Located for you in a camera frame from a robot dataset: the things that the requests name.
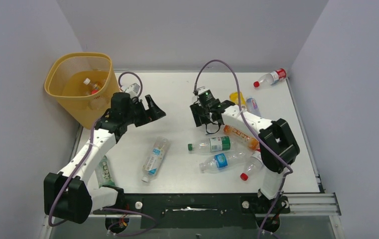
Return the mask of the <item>red label tea bottle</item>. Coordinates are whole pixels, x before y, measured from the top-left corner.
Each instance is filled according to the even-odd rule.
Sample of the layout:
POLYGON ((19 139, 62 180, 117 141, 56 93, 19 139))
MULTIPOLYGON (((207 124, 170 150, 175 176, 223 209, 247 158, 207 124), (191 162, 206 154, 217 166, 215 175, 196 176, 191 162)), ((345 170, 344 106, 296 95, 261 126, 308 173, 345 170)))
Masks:
POLYGON ((92 81, 89 78, 86 78, 83 81, 81 91, 84 96, 90 96, 100 91, 102 87, 103 87, 103 84, 101 82, 92 81))

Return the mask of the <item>red white label water bottle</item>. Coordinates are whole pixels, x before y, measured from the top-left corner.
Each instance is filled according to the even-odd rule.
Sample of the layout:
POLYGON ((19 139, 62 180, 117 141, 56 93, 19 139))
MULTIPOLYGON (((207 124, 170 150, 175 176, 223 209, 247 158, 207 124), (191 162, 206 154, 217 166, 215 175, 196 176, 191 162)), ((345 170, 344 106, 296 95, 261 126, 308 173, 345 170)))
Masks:
POLYGON ((109 89, 110 79, 109 78, 103 79, 101 83, 102 83, 101 90, 107 91, 109 89))

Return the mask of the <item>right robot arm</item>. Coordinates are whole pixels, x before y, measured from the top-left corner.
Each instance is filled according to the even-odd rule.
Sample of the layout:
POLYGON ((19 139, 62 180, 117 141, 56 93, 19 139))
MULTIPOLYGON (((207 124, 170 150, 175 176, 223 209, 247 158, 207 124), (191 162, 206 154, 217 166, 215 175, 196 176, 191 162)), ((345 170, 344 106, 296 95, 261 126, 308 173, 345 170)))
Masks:
POLYGON ((259 141, 261 159, 266 167, 258 199, 259 208, 266 213, 278 206, 277 197, 285 176, 292 172, 290 165, 300 153, 298 143, 284 119, 261 118, 239 105, 220 101, 205 87, 194 91, 195 102, 190 106, 196 126, 217 124, 231 126, 259 141))

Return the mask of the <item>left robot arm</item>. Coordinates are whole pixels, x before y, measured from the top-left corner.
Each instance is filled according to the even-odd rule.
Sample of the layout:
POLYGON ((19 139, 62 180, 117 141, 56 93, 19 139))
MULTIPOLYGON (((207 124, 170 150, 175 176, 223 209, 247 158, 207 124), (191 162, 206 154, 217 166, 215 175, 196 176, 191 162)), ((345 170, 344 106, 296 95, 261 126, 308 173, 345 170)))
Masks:
POLYGON ((136 127, 166 116, 150 95, 142 100, 129 93, 114 93, 111 106, 94 123, 90 138, 75 157, 58 173, 48 173, 43 182, 44 211, 49 225, 52 218, 82 224, 96 210, 118 203, 123 190, 116 186, 88 189, 88 181, 104 156, 127 132, 129 125, 136 127))

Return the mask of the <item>yellow mesh waste bin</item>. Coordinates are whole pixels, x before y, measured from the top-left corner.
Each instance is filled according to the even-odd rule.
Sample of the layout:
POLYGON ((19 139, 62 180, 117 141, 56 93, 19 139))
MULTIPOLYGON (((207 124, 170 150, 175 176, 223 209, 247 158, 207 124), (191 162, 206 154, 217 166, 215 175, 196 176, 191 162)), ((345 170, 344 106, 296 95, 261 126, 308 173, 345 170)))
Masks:
POLYGON ((120 91, 111 58, 95 52, 76 52, 60 57, 51 67, 44 89, 87 129, 110 107, 113 94, 120 91), (98 82, 109 78, 109 89, 84 96, 81 88, 86 78, 98 82), (107 101, 101 110, 92 110, 88 106, 89 101, 96 97, 103 97, 107 101))

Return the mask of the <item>blue label bottle lower left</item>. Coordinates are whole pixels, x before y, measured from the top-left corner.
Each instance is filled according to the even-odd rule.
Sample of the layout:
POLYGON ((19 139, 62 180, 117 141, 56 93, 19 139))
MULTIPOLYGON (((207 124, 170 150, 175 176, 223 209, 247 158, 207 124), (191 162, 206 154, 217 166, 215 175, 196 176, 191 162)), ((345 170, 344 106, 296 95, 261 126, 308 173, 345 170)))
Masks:
POLYGON ((159 172, 162 162, 170 149, 170 141, 162 136, 156 139, 142 167, 142 182, 149 183, 159 172))

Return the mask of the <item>green cap water bottle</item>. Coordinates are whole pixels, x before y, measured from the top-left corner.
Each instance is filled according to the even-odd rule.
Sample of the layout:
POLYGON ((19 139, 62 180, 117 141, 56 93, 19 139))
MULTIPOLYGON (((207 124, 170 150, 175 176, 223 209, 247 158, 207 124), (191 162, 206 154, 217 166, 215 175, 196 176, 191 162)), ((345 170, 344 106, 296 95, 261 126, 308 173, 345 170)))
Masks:
POLYGON ((209 137, 196 143, 187 144, 190 153, 208 154, 238 149, 238 144, 229 136, 209 137))

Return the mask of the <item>yellow juice bottle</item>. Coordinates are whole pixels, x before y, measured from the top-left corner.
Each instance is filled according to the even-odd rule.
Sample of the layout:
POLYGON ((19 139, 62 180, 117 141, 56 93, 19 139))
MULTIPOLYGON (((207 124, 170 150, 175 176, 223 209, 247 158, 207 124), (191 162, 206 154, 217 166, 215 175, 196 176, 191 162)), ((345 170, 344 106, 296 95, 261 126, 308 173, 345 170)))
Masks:
POLYGON ((243 97, 243 94, 241 92, 233 92, 229 95, 230 101, 235 103, 236 105, 241 105, 242 108, 246 108, 246 101, 243 97))

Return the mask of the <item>small blue label bottle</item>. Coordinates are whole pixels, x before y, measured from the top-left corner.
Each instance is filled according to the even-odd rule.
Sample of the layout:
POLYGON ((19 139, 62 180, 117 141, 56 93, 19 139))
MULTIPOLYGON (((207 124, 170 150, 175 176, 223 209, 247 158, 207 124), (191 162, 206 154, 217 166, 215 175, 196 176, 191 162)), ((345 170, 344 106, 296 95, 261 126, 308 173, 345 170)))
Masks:
POLYGON ((258 117, 261 117, 257 102, 254 98, 250 97, 246 99, 246 107, 247 107, 248 112, 258 117))

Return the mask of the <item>blue label clear bottle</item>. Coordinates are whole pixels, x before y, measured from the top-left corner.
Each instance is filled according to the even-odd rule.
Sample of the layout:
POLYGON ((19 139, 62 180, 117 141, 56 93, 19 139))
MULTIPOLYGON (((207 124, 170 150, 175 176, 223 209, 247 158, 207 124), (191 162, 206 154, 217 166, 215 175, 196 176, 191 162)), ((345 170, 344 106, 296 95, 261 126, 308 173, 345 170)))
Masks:
POLYGON ((236 150, 218 153, 209 156, 204 162, 199 164, 202 173, 219 173, 228 168, 245 163, 249 151, 236 150))

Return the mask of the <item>orange drink bottle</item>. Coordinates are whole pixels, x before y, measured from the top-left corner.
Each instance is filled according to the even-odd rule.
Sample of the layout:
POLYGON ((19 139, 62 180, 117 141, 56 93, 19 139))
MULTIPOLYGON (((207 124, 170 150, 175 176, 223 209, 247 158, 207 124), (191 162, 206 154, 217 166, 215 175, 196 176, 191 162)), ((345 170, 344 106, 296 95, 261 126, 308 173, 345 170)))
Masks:
POLYGON ((247 135, 239 129, 226 125, 223 129, 225 135, 231 137, 236 142, 250 150, 259 149, 259 141, 253 136, 247 135))

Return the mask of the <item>red label bottle near right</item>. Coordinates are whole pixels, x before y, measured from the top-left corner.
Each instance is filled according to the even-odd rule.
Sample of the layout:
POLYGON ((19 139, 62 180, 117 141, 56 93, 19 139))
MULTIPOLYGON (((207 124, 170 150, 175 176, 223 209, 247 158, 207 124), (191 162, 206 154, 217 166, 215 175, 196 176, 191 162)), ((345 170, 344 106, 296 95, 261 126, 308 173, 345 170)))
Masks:
POLYGON ((263 167, 263 161, 261 158, 261 151, 260 149, 257 149, 247 159, 244 166, 244 170, 240 174, 240 178, 243 181, 247 181, 252 175, 260 172, 262 167, 263 167))

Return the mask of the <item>green tea bottle table edge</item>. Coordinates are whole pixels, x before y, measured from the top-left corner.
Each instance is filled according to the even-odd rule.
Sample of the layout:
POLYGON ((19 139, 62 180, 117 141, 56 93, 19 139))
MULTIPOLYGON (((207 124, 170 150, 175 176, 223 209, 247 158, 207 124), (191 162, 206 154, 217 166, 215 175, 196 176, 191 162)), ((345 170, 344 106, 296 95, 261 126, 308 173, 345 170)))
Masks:
POLYGON ((106 156, 102 158, 100 163, 95 168, 95 174, 99 188, 103 186, 116 186, 113 177, 109 170, 109 161, 106 156))

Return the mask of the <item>red cap bottle far corner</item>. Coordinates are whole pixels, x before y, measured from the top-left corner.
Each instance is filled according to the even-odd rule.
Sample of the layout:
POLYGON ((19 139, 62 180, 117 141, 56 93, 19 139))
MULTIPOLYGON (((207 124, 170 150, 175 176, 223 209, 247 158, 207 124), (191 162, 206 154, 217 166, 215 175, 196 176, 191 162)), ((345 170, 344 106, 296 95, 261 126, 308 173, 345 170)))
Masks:
POLYGON ((266 89, 286 80, 287 78, 288 70, 285 68, 279 68, 261 76, 257 81, 253 83, 253 86, 256 89, 266 89))

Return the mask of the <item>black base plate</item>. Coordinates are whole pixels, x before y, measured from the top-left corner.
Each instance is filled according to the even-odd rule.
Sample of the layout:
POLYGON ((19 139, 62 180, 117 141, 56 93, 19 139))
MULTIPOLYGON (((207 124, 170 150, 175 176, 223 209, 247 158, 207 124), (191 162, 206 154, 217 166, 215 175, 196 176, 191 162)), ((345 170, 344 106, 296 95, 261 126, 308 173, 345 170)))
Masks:
POLYGON ((288 198, 276 203, 256 193, 217 194, 123 194, 116 205, 94 211, 106 215, 106 226, 113 232, 132 216, 140 218, 140 228, 218 229, 237 227, 256 229, 262 226, 276 231, 279 217, 291 211, 288 198))

